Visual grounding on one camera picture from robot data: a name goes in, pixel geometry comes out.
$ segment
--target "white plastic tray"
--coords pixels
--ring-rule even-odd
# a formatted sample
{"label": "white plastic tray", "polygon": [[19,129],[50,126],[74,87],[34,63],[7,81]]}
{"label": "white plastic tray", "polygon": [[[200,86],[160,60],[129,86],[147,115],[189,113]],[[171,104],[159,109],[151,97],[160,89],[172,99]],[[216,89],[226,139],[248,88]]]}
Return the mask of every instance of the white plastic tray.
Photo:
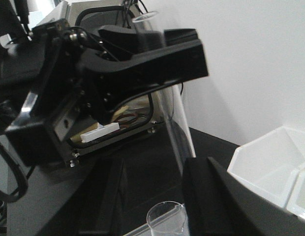
{"label": "white plastic tray", "polygon": [[305,220],[305,170],[298,176],[287,210]]}
{"label": "white plastic tray", "polygon": [[237,148],[228,172],[252,192],[286,207],[302,169],[305,132],[282,126]]}

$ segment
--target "screw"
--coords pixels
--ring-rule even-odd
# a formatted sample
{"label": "screw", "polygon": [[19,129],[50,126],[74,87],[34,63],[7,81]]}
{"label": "screw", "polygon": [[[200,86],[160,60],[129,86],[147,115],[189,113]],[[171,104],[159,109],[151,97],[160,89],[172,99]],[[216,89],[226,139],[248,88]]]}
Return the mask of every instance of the screw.
{"label": "screw", "polygon": [[106,55],[108,52],[107,51],[103,51],[101,54],[100,54],[100,57]]}
{"label": "screw", "polygon": [[73,167],[76,166],[76,164],[75,164],[75,162],[73,160],[70,160],[69,161],[69,166],[70,166],[70,168],[73,168]]}
{"label": "screw", "polygon": [[73,152],[72,152],[72,156],[77,158],[77,157],[80,156],[80,153],[76,149],[74,149]]}
{"label": "screw", "polygon": [[81,32],[80,37],[83,39],[87,39],[87,34],[85,32]]}
{"label": "screw", "polygon": [[78,36],[77,36],[76,33],[71,33],[71,34],[69,35],[69,39],[70,39],[71,41],[73,41],[73,42],[77,41],[77,38],[78,38]]}
{"label": "screw", "polygon": [[60,25],[60,23],[56,23],[56,28],[58,28],[58,31],[61,31],[62,26]]}
{"label": "screw", "polygon": [[157,130],[155,129],[155,127],[152,127],[150,129],[148,129],[147,132],[150,134],[154,134],[155,132],[157,132]]}

